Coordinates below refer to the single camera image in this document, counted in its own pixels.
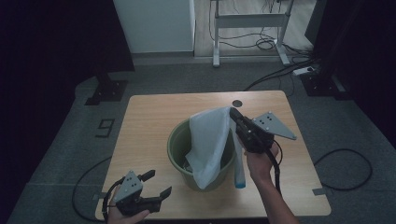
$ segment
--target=black device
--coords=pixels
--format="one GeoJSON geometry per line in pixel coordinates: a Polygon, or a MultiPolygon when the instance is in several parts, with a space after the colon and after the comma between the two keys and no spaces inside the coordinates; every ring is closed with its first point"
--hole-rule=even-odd
{"type": "Polygon", "coordinates": [[[124,216],[131,217],[144,210],[149,210],[150,213],[160,212],[162,201],[169,197],[172,187],[161,192],[159,197],[143,198],[140,196],[143,190],[141,181],[145,182],[154,176],[155,170],[150,170],[143,175],[136,175],[134,171],[130,171],[125,177],[114,183],[103,202],[102,212],[105,221],[107,221],[107,201],[109,195],[119,184],[121,184],[120,189],[113,200],[124,216]]]}
{"type": "Polygon", "coordinates": [[[297,137],[270,111],[262,114],[255,119],[249,119],[243,116],[236,108],[230,108],[230,118],[236,123],[236,134],[244,144],[246,151],[252,153],[266,153],[271,163],[274,165],[276,189],[280,191],[279,176],[280,162],[276,161],[274,154],[271,152],[273,143],[277,144],[274,139],[275,135],[283,136],[292,140],[297,137]]]}

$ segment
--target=gray carpet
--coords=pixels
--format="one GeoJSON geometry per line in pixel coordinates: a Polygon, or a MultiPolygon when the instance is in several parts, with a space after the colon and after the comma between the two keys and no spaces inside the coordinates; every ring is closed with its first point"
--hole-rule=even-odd
{"type": "MultiPolygon", "coordinates": [[[[8,223],[91,223],[74,212],[73,188],[85,171],[112,155],[132,95],[241,91],[280,68],[280,63],[223,63],[219,69],[210,63],[138,65],[134,73],[111,74],[112,79],[129,80],[120,102],[96,106],[84,105],[96,88],[96,79],[81,83],[64,125],[26,184],[8,223]],[[102,119],[115,120],[108,138],[96,136],[106,134],[106,130],[98,129],[102,119]]],[[[396,223],[396,150],[384,135],[353,101],[306,96],[298,77],[275,78],[251,90],[279,89],[290,95],[312,161],[334,149],[351,148],[364,155],[374,169],[372,178],[359,189],[326,188],[332,213],[327,217],[299,217],[301,222],[396,223]]],[[[106,161],[88,173],[77,189],[76,204],[84,216],[93,217],[97,204],[93,196],[102,189],[108,164],[106,161]]],[[[369,172],[367,164],[350,152],[331,155],[317,165],[317,171],[321,181],[340,188],[352,187],[369,172]]]]}

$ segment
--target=wooden table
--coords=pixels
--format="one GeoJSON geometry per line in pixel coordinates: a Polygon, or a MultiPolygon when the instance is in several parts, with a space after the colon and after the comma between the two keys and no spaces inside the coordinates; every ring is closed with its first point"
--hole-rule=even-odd
{"type": "MultiPolygon", "coordinates": [[[[306,149],[296,120],[283,91],[240,91],[185,94],[136,95],[131,97],[120,129],[102,192],[134,170],[143,174],[156,170],[156,175],[143,185],[143,197],[158,196],[172,186],[172,194],[163,201],[160,213],[150,219],[266,217],[256,186],[252,182],[244,157],[247,186],[233,186],[233,171],[224,182],[210,192],[188,188],[179,171],[167,156],[166,144],[170,132],[184,119],[203,110],[243,103],[238,110],[249,118],[272,111],[296,135],[292,141],[276,137],[282,146],[284,159],[280,165],[280,187],[283,197],[295,216],[327,216],[331,212],[326,195],[316,196],[321,189],[318,174],[306,149]]],[[[96,217],[103,219],[102,202],[96,217]]]]}

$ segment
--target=wall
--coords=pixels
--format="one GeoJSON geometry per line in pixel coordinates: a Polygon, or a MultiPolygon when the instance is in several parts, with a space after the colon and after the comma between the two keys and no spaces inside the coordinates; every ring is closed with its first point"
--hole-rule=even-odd
{"type": "Polygon", "coordinates": [[[131,53],[193,51],[193,0],[114,0],[131,53]]]}

